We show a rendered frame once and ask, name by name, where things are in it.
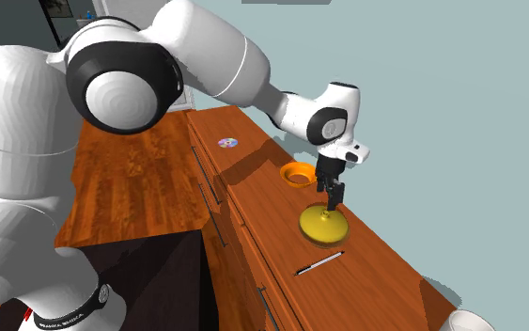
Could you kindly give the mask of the white cup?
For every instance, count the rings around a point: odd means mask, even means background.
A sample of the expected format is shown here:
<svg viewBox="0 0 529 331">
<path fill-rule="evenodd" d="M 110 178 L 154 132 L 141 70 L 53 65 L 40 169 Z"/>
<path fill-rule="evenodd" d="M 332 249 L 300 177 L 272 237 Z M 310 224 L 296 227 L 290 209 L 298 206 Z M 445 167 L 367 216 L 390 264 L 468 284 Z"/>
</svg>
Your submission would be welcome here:
<svg viewBox="0 0 529 331">
<path fill-rule="evenodd" d="M 439 331 L 495 331 L 485 319 L 469 310 L 452 311 Z"/>
</svg>

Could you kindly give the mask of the yellow domed lid with knob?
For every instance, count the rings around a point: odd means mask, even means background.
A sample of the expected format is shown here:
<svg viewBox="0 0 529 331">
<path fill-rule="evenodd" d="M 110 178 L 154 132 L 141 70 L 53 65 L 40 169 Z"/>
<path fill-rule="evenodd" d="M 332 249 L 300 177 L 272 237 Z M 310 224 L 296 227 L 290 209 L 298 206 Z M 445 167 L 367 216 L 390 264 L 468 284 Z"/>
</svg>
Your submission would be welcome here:
<svg viewBox="0 0 529 331">
<path fill-rule="evenodd" d="M 333 247 L 348 238 L 350 226 L 342 212 L 330 211 L 324 205 L 312 205 L 301 213 L 299 230 L 312 244 Z"/>
</svg>

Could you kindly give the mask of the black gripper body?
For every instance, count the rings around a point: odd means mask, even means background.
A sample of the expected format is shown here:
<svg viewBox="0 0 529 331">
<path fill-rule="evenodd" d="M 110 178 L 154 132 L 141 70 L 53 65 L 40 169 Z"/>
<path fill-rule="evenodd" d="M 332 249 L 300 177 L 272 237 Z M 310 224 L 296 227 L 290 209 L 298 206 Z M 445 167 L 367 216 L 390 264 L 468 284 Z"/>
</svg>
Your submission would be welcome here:
<svg viewBox="0 0 529 331">
<path fill-rule="evenodd" d="M 338 158 L 331 158 L 319 155 L 316 164 L 316 177 L 319 182 L 337 181 L 339 176 L 344 172 L 346 162 Z"/>
</svg>

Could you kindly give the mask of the white pen with black tip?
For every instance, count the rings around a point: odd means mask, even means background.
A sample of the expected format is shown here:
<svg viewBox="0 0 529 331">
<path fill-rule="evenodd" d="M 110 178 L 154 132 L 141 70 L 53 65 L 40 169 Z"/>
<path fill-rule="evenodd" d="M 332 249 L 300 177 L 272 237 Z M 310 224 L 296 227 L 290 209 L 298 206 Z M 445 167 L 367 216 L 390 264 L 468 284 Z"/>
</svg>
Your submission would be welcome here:
<svg viewBox="0 0 529 331">
<path fill-rule="evenodd" d="M 328 257 L 325 257 L 322 260 L 315 261 L 315 262 L 313 262 L 313 263 L 311 263 L 309 265 L 306 265 L 306 266 L 298 269 L 293 275 L 294 276 L 300 276 L 302 274 L 305 274 L 305 273 L 307 273 L 307 272 L 309 272 L 309 271 L 321 266 L 322 264 L 327 263 L 327 262 L 329 262 L 331 260 L 334 260 L 334 259 L 336 259 L 336 258 L 338 258 L 338 257 L 340 257 L 340 256 L 342 256 L 344 254 L 345 254 L 344 250 L 338 251 L 338 252 L 336 252 L 336 253 L 328 256 Z"/>
</svg>

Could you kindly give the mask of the dark robot stand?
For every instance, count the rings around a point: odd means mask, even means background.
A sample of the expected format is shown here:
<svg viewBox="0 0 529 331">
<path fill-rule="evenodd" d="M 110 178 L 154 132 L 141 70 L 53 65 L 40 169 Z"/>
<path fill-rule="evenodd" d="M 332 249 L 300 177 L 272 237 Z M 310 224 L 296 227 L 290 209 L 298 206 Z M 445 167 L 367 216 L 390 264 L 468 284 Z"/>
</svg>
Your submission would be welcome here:
<svg viewBox="0 0 529 331">
<path fill-rule="evenodd" d="M 201 232 L 82 246 L 101 278 L 123 297 L 120 331 L 219 331 Z"/>
</svg>

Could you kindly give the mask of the brown wooden dresser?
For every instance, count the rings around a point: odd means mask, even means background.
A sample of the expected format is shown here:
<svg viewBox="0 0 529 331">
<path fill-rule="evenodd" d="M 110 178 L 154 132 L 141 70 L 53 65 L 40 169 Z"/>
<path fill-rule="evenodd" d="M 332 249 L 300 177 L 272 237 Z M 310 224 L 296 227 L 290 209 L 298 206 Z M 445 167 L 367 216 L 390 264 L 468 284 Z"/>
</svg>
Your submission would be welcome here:
<svg viewBox="0 0 529 331">
<path fill-rule="evenodd" d="M 303 210 L 327 197 L 315 185 L 295 188 L 280 177 L 291 157 L 238 107 L 188 115 L 208 196 L 230 214 L 231 230 L 284 331 L 439 331 L 454 306 L 347 207 L 348 239 L 320 248 L 300 233 Z M 223 138 L 234 148 L 218 146 Z M 345 254 L 300 276 L 300 268 Z"/>
</svg>

